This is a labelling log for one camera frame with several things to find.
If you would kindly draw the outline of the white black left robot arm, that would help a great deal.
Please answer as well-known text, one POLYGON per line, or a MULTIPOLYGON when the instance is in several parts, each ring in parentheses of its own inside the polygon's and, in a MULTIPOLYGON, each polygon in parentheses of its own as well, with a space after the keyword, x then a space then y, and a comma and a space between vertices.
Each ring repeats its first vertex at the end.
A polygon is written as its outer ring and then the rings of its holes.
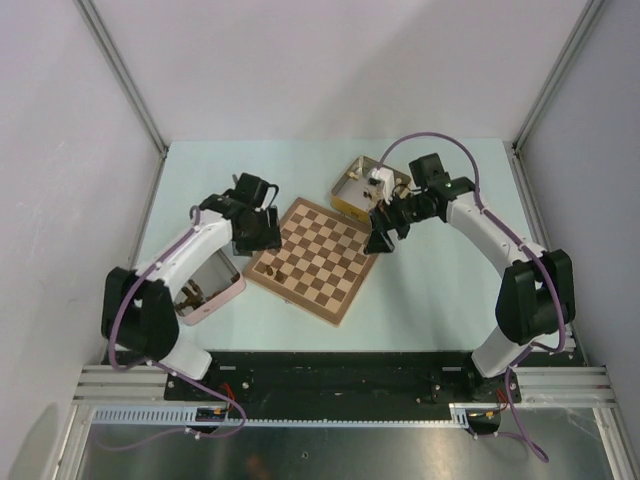
POLYGON ((188 227, 150 261, 107 274, 101 334, 114 370, 127 369, 116 358, 123 347, 138 354, 141 364, 186 377, 187 389, 199 399, 219 392, 213 358, 181 333, 176 306, 188 297, 183 290, 193 275, 224 247, 246 257, 281 247, 278 194, 278 185, 243 173, 224 193, 191 206, 188 227))

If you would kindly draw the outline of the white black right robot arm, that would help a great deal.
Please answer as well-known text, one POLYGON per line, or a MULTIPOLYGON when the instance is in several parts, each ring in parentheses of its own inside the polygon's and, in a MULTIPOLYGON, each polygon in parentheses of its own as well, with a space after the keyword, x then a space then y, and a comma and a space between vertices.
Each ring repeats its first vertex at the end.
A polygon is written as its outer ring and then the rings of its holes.
POLYGON ((498 380, 547 335, 566 342, 566 326, 575 318, 573 266, 569 255, 549 251, 517 235, 487 206, 467 177, 451 178, 438 155, 409 165, 414 189, 397 191, 394 173, 373 168, 368 182, 379 198, 369 210, 371 234, 367 255, 387 254, 407 237, 412 225, 438 218, 464 235, 501 277, 495 307, 497 325, 462 368, 461 388, 473 401, 493 394, 498 380))

